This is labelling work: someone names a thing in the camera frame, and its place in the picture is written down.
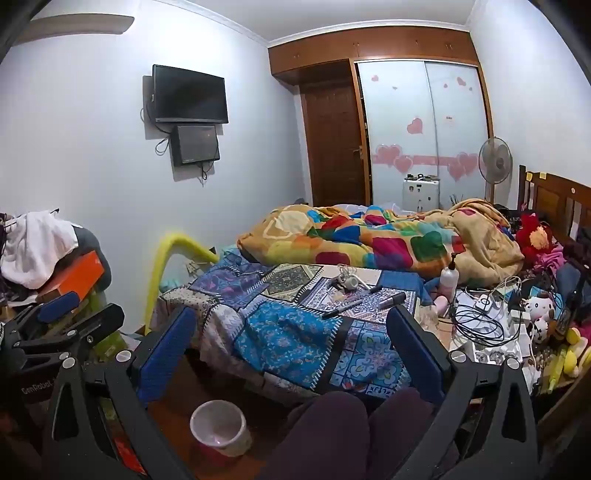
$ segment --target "bed frame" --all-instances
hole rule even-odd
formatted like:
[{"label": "bed frame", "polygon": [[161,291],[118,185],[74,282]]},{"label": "bed frame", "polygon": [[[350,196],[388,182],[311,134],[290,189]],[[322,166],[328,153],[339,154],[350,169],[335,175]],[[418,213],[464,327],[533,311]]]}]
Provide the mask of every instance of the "bed frame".
[{"label": "bed frame", "polygon": [[563,245],[574,241],[581,226],[591,226],[591,187],[520,165],[517,208],[523,206],[548,222]]},{"label": "bed frame", "polygon": [[[550,173],[530,172],[520,165],[517,208],[523,207],[547,221],[556,240],[566,245],[574,242],[581,227],[591,226],[591,187]],[[540,419],[539,441],[543,444],[560,434],[589,408],[590,399],[591,368]]]}]

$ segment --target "yellow plush toy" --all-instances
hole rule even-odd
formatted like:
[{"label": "yellow plush toy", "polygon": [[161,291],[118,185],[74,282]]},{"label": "yellow plush toy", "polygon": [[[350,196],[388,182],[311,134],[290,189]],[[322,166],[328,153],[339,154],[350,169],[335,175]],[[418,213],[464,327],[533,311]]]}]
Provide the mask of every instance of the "yellow plush toy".
[{"label": "yellow plush toy", "polygon": [[563,371],[569,377],[577,378],[583,367],[591,361],[591,347],[587,348],[589,341],[581,337],[579,329],[575,327],[566,332],[566,341],[570,346],[564,359]]}]

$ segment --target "wall-mounted tv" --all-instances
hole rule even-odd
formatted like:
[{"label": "wall-mounted tv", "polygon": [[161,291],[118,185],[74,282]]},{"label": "wall-mounted tv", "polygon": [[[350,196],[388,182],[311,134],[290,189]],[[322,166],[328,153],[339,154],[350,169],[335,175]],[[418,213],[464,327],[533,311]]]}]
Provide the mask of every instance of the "wall-mounted tv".
[{"label": "wall-mounted tv", "polygon": [[228,123],[223,78],[163,65],[152,67],[152,77],[152,114],[156,122]]}]

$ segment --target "plastic cup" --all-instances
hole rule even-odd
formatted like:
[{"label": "plastic cup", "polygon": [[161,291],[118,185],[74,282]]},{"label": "plastic cup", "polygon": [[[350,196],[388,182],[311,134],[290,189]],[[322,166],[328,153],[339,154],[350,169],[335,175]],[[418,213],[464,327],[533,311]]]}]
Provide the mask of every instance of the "plastic cup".
[{"label": "plastic cup", "polygon": [[200,405],[189,422],[195,439],[227,457],[244,455],[252,446],[242,410],[225,400]]}]

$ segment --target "door frame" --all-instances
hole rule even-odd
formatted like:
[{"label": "door frame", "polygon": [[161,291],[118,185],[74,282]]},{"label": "door frame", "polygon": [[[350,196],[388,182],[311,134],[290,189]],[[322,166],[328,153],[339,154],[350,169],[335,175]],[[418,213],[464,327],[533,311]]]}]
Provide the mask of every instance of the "door frame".
[{"label": "door frame", "polygon": [[[484,100],[484,110],[486,115],[486,128],[488,130],[489,138],[494,137],[492,128],[492,114],[491,114],[491,102],[488,98],[488,91],[486,90],[486,83],[484,80],[484,73],[482,67],[478,61],[454,61],[446,59],[444,57],[417,57],[417,56],[396,56],[396,57],[358,57],[356,59],[349,59],[351,66],[351,76],[353,77],[353,86],[355,90],[355,99],[357,101],[357,110],[359,114],[359,129],[361,131],[361,157],[363,161],[363,173],[365,175],[365,200],[367,205],[372,201],[371,195],[371,153],[369,152],[369,143],[367,141],[365,117],[363,115],[364,106],[363,100],[361,99],[361,86],[359,84],[357,64],[364,63],[367,61],[387,61],[387,60],[417,60],[417,61],[432,61],[438,63],[453,63],[456,65],[466,65],[469,67],[475,67],[478,73],[478,79],[480,80],[480,88],[482,89],[482,97]],[[486,193],[489,202],[494,203],[495,201],[495,186],[486,182]]]},{"label": "door frame", "polygon": [[[325,87],[331,87],[331,86],[341,86],[341,85],[348,85],[351,86],[351,78],[347,77],[347,78],[341,78],[341,79],[333,79],[333,80],[324,80],[322,82],[313,82],[313,83],[305,83],[303,85],[300,85],[300,100],[301,100],[301,111],[302,111],[302,116],[304,118],[304,130],[306,132],[306,150],[308,152],[308,165],[310,168],[310,188],[312,190],[312,204],[314,206],[318,206],[318,202],[316,199],[316,193],[314,191],[314,181],[317,179],[317,171],[316,171],[316,166],[315,166],[315,161],[313,161],[313,154],[312,154],[312,150],[311,150],[311,145],[310,145],[310,141],[308,141],[309,135],[308,135],[308,107],[306,104],[306,88],[307,87],[315,87],[315,86],[325,86]],[[357,101],[357,110],[359,112],[359,95],[357,90],[355,89],[355,81],[353,81],[353,89],[355,91],[355,100]],[[366,203],[369,202],[368,200],[368,182],[369,182],[369,175],[368,172],[366,171],[366,160],[365,160],[365,155],[364,155],[364,149],[363,149],[363,136],[361,137],[361,151],[359,152],[359,156],[361,157],[361,161],[363,162],[363,176],[364,176],[364,181],[365,181],[365,199],[366,199]]]}]

